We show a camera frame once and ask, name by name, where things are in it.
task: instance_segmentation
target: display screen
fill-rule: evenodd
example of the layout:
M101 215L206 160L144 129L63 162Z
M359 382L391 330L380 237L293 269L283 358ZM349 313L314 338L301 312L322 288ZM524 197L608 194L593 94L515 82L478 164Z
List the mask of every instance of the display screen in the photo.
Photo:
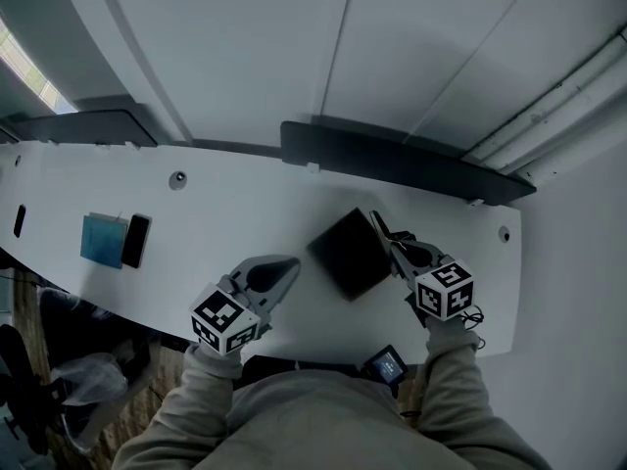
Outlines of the display screen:
M376 367L386 383L392 383L403 374L403 369L389 352L374 360L372 365Z

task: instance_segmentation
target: blue card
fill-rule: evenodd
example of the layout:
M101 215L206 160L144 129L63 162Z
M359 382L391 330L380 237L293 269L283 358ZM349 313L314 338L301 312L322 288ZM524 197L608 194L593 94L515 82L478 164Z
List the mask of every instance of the blue card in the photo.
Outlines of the blue card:
M124 223L87 215L82 220L80 256L112 268L121 268L125 237Z

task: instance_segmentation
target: white table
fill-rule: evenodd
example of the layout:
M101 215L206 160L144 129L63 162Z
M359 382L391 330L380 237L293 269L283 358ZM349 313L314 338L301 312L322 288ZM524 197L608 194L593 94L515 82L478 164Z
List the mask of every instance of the white table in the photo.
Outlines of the white table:
M19 165L15 165L20 156ZM182 170L187 185L169 189ZM13 228L26 207L22 235ZM301 275L272 314L273 331L246 354L362 362L392 344L407 363L426 357L426 333L388 277L347 303L306 245L355 207L381 212L392 230L468 263L486 320L483 354L511 349L520 285L520 214L404 186L280 160L179 147L109 150L23 142L0 146L0 247L60 287L125 318L194 339L188 307L241 260L297 256ZM80 257L82 221L97 212L152 217L141 267L118 270ZM499 228L510 240L503 243Z

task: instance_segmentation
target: window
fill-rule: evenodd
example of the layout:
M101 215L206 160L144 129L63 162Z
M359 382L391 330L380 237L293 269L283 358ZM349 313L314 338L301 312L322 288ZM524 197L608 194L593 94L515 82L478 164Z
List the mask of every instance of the window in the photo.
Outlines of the window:
M20 47L11 31L0 20L0 60L55 114L73 114L76 108L57 90Z

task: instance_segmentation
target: white cube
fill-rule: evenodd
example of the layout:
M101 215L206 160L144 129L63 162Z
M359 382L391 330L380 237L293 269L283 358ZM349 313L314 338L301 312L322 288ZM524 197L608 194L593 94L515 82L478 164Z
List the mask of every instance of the white cube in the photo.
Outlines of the white cube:
M259 334L261 319L210 284L190 307L194 333L220 355L234 352Z
M440 320L448 320L473 302L474 283L460 259L415 278L418 307Z

